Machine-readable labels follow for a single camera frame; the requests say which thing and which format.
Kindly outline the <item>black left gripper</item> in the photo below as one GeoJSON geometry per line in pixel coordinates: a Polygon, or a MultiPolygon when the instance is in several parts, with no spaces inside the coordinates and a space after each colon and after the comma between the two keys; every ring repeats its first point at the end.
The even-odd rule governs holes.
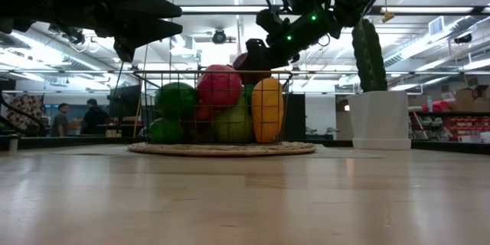
{"type": "Polygon", "coordinates": [[[167,0],[93,0],[96,33],[113,37],[113,48],[122,62],[133,62],[135,49],[182,33],[183,27],[161,19],[130,22],[123,12],[152,18],[177,18],[182,10],[167,0]]]}

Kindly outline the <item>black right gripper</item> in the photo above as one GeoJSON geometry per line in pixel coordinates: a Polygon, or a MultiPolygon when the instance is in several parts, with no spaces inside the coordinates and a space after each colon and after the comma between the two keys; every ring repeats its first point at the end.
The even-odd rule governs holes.
{"type": "Polygon", "coordinates": [[[327,34],[333,38],[339,38],[341,34],[341,24],[329,10],[313,11],[292,23],[286,18],[268,34],[269,48],[261,39],[251,38],[246,42],[244,70],[270,70],[270,59],[272,68],[285,66],[290,60],[298,60],[300,51],[327,34]]]}

